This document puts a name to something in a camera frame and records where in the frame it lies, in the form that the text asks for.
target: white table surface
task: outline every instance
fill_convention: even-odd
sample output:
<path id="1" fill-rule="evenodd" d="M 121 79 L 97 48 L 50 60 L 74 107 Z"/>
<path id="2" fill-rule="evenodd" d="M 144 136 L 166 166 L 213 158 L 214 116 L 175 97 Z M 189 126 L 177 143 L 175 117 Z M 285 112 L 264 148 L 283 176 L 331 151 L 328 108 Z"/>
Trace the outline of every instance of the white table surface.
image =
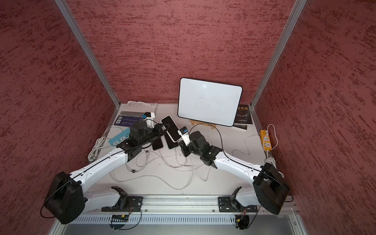
<path id="1" fill-rule="evenodd" d="M 188 130 L 190 130 L 193 126 L 190 123 L 189 119 L 179 118 L 177 116 L 177 104 L 159 104 L 156 110 L 156 117 L 155 121 L 159 122 L 166 116 L 171 116 L 171 118 L 175 121 L 178 128 L 182 128 L 186 126 Z M 248 126 L 247 131 L 237 130 L 234 127 L 225 127 L 217 125 L 217 129 L 221 132 L 222 139 L 223 139 L 223 148 L 224 150 L 232 154 L 234 149 L 238 149 L 244 153 L 248 153 L 250 151 L 250 155 L 242 154 L 238 151 L 235 151 L 233 156 L 240 158 L 244 161 L 251 162 L 253 164 L 260 164 L 263 165 L 265 162 L 265 154 L 262 150 L 261 141 L 257 135 L 257 130 L 254 125 Z M 204 135 L 206 141 L 209 144 L 222 148 L 221 141 L 218 132 L 215 129 L 211 129 L 209 126 L 198 125 L 196 126 L 193 131 L 199 130 L 202 135 Z M 112 138 L 115 135 L 120 133 L 118 128 L 111 129 L 108 137 Z M 164 147 L 161 150 L 161 154 L 163 156 L 170 156 L 166 157 L 166 161 L 173 166 L 177 166 L 176 159 L 175 159 L 175 151 L 174 149 L 168 149 L 166 141 L 164 137 L 162 137 Z M 99 158 L 106 155 L 110 152 L 114 147 L 104 148 L 99 155 Z M 177 153 L 181 153 L 181 149 L 178 146 L 176 148 Z M 138 158 L 138 164 L 143 165 L 145 162 L 146 154 L 140 153 L 140 157 Z M 202 165 L 203 162 L 200 160 L 200 157 L 197 155 L 190 154 L 190 157 L 193 161 L 193 164 L 197 166 Z M 159 158 L 157 155 L 150 153 L 149 161 L 153 158 Z M 182 164 L 184 160 L 184 156 L 178 155 L 178 160 Z M 128 162 L 128 165 L 133 169 L 139 169 L 136 166 L 136 158 Z M 192 169 L 191 167 L 181 167 L 180 170 L 189 170 Z M 200 174 L 202 178 L 206 178 L 208 173 L 209 167 L 204 165 L 197 169 L 197 173 Z M 126 166 L 120 166 L 116 168 L 113 173 L 115 174 L 118 180 L 126 180 L 135 178 L 141 175 L 156 175 L 167 181 L 171 186 L 175 188 L 182 188 L 186 185 L 191 177 L 191 171 L 188 172 L 179 172 L 176 170 L 171 169 L 167 165 L 165 165 L 161 158 L 154 160 L 149 165 L 147 165 L 141 172 L 138 173 L 131 173 L 126 169 Z M 174 194 L 186 194 L 186 195 L 228 195 L 232 194 L 233 191 L 238 186 L 242 187 L 249 187 L 249 184 L 238 178 L 237 176 L 223 171 L 212 168 L 210 170 L 209 179 L 204 182 L 202 181 L 196 173 L 194 173 L 192 181 L 188 187 L 183 190 L 174 190 L 161 180 L 154 178 L 154 177 L 142 177 L 139 179 L 131 180 L 128 182 L 118 183 L 111 179 L 110 175 L 107 174 L 100 180 L 98 180 L 90 189 L 89 191 L 101 191 L 110 188 L 111 186 L 119 186 L 124 189 L 128 194 L 157 194 L 157 195 L 174 195 Z"/>

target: black book cover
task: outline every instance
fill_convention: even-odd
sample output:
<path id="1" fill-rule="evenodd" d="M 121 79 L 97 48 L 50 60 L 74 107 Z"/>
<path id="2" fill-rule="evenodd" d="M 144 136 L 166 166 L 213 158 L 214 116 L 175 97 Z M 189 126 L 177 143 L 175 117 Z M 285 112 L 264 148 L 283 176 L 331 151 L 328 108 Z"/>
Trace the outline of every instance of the black book cover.
<path id="1" fill-rule="evenodd" d="M 238 125 L 252 125 L 251 113 L 249 105 L 239 105 L 235 115 L 234 124 Z"/>
<path id="2" fill-rule="evenodd" d="M 234 124 L 233 127 L 241 129 L 241 130 L 247 130 L 247 125 L 236 125 L 236 124 Z"/>

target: book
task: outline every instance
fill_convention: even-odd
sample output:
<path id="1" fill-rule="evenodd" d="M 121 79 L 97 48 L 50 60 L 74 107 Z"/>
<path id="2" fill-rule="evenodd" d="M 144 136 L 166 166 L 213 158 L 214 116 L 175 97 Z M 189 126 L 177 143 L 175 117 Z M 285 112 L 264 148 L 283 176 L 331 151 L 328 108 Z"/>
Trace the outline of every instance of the book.
<path id="1" fill-rule="evenodd" d="M 252 125 L 251 112 L 249 105 L 239 105 L 236 111 L 235 121 L 236 125 Z"/>
<path id="2" fill-rule="evenodd" d="M 131 127 L 136 121 L 144 120 L 143 117 L 137 116 L 121 116 L 119 115 L 118 118 L 114 122 L 114 126 L 126 126 Z"/>
<path id="3" fill-rule="evenodd" d="M 247 130 L 247 125 L 233 125 L 232 127 L 238 129 L 238 130 L 243 130 L 243 131 L 246 131 Z"/>

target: blue power strip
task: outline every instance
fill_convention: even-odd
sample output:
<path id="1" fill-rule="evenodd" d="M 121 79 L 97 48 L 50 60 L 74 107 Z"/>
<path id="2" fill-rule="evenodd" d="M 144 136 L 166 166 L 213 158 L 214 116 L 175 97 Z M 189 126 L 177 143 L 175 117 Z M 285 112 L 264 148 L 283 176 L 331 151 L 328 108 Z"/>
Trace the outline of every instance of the blue power strip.
<path id="1" fill-rule="evenodd" d="M 108 143 L 112 146 L 116 146 L 120 144 L 123 140 L 127 139 L 129 137 L 130 129 L 127 128 L 125 131 L 122 133 L 118 134 L 114 138 L 110 139 Z"/>

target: wooden stand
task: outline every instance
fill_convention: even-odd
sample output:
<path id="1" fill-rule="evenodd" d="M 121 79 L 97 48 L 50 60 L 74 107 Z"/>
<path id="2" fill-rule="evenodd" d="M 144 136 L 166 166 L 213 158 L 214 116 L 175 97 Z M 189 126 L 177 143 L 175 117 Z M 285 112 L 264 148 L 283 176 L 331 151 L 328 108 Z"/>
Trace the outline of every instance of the wooden stand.
<path id="1" fill-rule="evenodd" d="M 199 124 L 199 123 L 204 123 L 204 122 L 203 122 L 203 121 L 191 120 L 191 124 L 192 124 L 192 126 L 197 125 L 197 124 Z M 204 126 L 210 126 L 211 129 L 213 129 L 213 130 L 215 129 L 214 127 L 217 127 L 216 124 L 207 124 L 207 123 L 205 123 L 205 124 L 201 124 L 201 125 L 204 125 Z"/>

